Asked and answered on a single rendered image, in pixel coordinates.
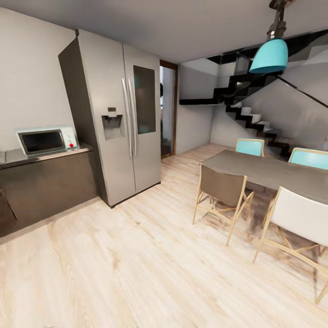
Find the microwave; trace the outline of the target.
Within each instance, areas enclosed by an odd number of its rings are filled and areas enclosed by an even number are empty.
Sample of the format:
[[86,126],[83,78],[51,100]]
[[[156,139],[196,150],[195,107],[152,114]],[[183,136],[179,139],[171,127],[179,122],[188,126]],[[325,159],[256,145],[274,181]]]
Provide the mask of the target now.
[[73,128],[67,125],[18,128],[16,135],[25,156],[77,147]]

